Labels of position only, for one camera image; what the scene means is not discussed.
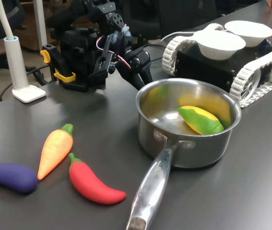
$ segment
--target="green stem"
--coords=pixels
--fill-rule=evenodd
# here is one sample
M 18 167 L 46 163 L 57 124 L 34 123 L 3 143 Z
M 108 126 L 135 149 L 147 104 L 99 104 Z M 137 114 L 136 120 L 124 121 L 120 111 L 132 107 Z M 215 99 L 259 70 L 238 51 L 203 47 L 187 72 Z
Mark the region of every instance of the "green stem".
M 61 129 L 68 132 L 72 136 L 74 126 L 72 124 L 65 124 Z
M 74 153 L 72 153 L 72 152 L 69 154 L 69 158 L 71 160 L 71 166 L 70 166 L 69 172 L 71 171 L 71 167 L 72 167 L 74 162 L 83 162 L 82 160 L 76 158 Z

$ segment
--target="toy eggplant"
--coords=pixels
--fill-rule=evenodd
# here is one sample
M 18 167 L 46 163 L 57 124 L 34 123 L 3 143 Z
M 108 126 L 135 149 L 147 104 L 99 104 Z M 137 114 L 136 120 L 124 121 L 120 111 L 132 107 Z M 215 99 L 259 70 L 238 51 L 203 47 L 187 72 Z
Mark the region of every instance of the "toy eggplant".
M 76 158 L 73 153 L 71 159 L 70 180 L 74 188 L 87 199 L 104 204 L 112 205 L 125 199 L 126 193 L 106 186 L 101 182 L 89 166 Z
M 0 163 L 0 185 L 27 194 L 34 191 L 37 184 L 38 179 L 32 169 L 20 164 Z
M 224 130 L 217 117 L 198 107 L 183 106 L 178 113 L 194 131 L 201 135 L 220 133 Z

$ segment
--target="white track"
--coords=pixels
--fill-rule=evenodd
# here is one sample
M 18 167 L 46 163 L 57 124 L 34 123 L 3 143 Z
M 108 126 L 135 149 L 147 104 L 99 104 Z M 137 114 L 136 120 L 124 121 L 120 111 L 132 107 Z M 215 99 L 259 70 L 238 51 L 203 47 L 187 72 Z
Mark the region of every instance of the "white track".
M 221 29 L 218 24 L 210 24 L 205 29 Z M 165 72 L 174 75 L 177 52 L 196 43 L 193 36 L 177 36 L 167 45 L 162 60 Z M 272 70 L 269 81 L 260 85 L 260 69 L 272 64 L 272 52 L 246 64 L 234 78 L 230 94 L 240 103 L 240 107 L 246 107 L 272 90 Z

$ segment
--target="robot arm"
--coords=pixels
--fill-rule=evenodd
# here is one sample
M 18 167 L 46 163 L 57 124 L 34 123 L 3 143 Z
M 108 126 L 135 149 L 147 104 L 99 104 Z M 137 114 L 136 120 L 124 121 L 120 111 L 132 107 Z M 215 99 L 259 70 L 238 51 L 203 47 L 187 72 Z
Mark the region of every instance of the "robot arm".
M 111 74 L 116 68 L 123 79 L 138 90 L 152 82 L 149 54 L 143 48 L 126 52 L 132 37 L 129 27 L 115 10 L 115 4 L 109 0 L 73 0 L 70 7 L 46 21 L 54 35 L 52 38 L 61 41 L 61 53 L 51 45 L 43 47 L 44 53 L 50 56 L 49 63 L 58 72 L 55 76 L 65 88 L 87 91 L 89 87 L 103 85 L 108 72 Z M 98 24 L 98 31 L 71 26 L 84 14 Z M 69 70 L 69 76 L 63 69 Z

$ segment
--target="toy chili pepper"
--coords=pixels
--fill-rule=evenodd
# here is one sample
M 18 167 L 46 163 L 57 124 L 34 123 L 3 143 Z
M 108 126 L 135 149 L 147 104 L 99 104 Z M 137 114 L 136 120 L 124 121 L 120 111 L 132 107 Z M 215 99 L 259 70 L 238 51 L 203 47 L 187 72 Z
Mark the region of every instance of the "toy chili pepper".
M 74 153 L 70 153 L 69 158 L 71 159 L 70 180 L 84 197 L 105 205 L 116 204 L 125 199 L 126 193 L 106 186 L 86 163 L 74 156 Z

